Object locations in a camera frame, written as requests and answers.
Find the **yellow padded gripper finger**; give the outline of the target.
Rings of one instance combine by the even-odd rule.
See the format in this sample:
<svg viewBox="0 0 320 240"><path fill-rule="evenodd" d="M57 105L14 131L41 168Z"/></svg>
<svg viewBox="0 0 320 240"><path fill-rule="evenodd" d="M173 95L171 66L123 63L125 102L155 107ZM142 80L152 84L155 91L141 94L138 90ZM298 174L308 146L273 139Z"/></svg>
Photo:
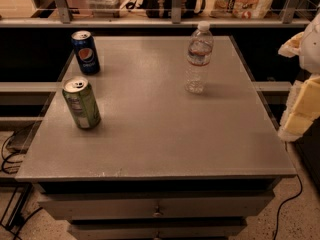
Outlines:
<svg viewBox="0 0 320 240"><path fill-rule="evenodd" d="M291 37L278 50L278 54L287 58L299 56L301 54L300 44L303 37L303 32Z"/></svg>
<svg viewBox="0 0 320 240"><path fill-rule="evenodd" d="M286 142L301 138L320 117L320 75L312 75L304 82L292 85L286 109L280 120L278 136Z"/></svg>

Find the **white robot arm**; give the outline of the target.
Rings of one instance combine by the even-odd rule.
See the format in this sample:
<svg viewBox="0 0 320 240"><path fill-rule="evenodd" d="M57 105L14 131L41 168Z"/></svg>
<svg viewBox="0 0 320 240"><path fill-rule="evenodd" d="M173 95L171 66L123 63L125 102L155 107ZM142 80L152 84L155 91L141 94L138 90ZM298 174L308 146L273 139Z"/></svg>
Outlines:
<svg viewBox="0 0 320 240"><path fill-rule="evenodd" d="M292 85L280 120L279 138L294 142L320 117L320 14L284 43L278 54L298 56L300 67L310 73L307 80L296 80Z"/></svg>

